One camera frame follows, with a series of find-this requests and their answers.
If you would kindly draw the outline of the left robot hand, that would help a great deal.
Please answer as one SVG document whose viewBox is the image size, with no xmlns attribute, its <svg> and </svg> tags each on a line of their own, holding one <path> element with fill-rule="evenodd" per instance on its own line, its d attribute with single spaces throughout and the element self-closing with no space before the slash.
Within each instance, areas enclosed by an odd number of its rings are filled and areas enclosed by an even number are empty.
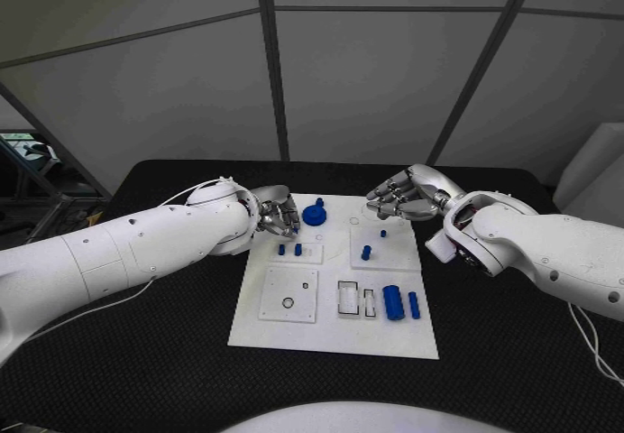
<svg viewBox="0 0 624 433">
<path fill-rule="evenodd" d="M 295 200 L 285 185 L 264 186 L 251 190 L 258 202 L 258 231 L 285 238 L 298 235 L 300 220 Z"/>
</svg>

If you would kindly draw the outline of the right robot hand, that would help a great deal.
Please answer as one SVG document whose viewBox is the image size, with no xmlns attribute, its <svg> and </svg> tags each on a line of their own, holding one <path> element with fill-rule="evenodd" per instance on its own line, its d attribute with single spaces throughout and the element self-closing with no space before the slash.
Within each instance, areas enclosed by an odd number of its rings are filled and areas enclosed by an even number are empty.
<svg viewBox="0 0 624 433">
<path fill-rule="evenodd" d="M 366 208 L 380 220 L 426 221 L 442 216 L 464 196 L 464 189 L 437 169 L 413 164 L 369 191 Z"/>
</svg>

